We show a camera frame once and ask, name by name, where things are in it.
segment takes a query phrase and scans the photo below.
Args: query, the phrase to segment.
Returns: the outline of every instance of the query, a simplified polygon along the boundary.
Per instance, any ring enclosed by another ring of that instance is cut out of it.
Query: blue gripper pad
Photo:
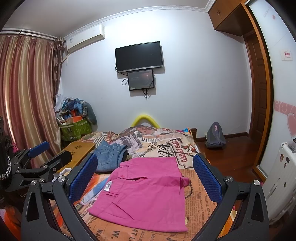
[[[193,168],[210,199],[219,204],[222,200],[221,186],[199,155],[193,157]]]
[[[82,194],[86,189],[97,167],[98,167],[98,159],[95,154],[91,153],[91,155],[89,156],[87,162],[84,164],[81,171],[76,175],[76,177],[70,184],[68,198],[72,204],[81,199]]]
[[[45,142],[42,142],[41,144],[31,148],[27,155],[29,158],[34,158],[34,157],[40,155],[41,153],[45,152],[48,149],[49,149],[49,143],[47,141],[45,141]]]

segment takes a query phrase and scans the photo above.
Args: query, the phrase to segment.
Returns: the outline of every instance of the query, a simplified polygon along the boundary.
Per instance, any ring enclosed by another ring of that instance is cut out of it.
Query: folded blue jeans
[[[105,140],[93,150],[98,158],[96,172],[111,172],[120,166],[123,154],[127,150],[127,145],[113,143],[109,145]]]

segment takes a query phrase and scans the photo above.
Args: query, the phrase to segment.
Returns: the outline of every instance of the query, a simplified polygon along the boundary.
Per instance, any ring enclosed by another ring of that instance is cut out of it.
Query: yellow foam tube
[[[150,122],[155,128],[160,128],[160,126],[155,122],[155,120],[152,119],[151,116],[149,116],[149,115],[144,115],[144,114],[139,115],[139,116],[134,120],[134,122],[132,123],[131,127],[136,126],[136,125],[139,123],[139,121],[140,121],[140,120],[143,120],[143,119],[149,121],[149,122]]]

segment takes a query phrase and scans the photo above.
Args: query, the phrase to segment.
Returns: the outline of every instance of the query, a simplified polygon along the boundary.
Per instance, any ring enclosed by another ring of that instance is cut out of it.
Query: backpack
[[[218,122],[214,122],[207,132],[206,148],[219,148],[226,145],[226,139],[223,136],[222,128]]]

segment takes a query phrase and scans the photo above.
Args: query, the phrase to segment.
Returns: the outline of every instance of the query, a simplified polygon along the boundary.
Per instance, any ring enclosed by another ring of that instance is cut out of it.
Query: green storage bin
[[[72,124],[59,125],[59,127],[63,141],[77,141],[92,132],[91,125],[85,118]]]

